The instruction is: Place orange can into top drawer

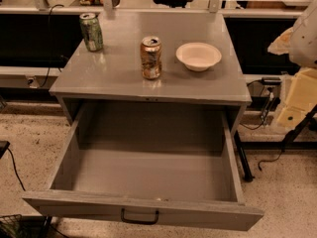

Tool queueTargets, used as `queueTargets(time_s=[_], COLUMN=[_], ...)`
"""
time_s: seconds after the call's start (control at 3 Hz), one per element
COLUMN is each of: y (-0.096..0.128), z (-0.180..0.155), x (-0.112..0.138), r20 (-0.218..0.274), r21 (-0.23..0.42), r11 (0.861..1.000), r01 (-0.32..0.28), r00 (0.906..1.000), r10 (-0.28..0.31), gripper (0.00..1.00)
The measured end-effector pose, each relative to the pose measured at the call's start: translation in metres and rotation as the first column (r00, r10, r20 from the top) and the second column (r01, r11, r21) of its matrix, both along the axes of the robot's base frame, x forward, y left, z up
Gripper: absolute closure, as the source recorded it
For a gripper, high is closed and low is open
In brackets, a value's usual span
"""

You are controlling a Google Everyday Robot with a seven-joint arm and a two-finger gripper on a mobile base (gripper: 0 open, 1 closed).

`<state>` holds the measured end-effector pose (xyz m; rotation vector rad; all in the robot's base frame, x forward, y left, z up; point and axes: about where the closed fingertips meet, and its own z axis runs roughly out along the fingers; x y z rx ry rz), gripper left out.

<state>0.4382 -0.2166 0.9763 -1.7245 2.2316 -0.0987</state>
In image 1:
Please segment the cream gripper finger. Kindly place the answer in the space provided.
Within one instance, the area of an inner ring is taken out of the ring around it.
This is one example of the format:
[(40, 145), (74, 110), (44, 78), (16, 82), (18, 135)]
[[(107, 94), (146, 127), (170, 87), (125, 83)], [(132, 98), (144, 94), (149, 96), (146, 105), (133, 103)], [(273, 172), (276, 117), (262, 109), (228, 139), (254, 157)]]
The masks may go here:
[(288, 28), (281, 33), (267, 48), (267, 51), (274, 55), (284, 55), (289, 53), (290, 37), (293, 33), (293, 28)]
[(279, 126), (293, 129), (317, 105), (317, 69), (304, 67), (292, 79), (276, 118)]

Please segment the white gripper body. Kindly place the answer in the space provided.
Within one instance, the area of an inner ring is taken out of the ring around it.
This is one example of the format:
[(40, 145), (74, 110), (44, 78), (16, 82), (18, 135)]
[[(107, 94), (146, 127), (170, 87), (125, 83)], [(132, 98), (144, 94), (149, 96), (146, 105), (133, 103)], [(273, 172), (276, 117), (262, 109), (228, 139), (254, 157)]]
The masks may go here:
[(300, 66), (317, 68), (317, 0), (309, 4), (293, 25), (289, 59)]

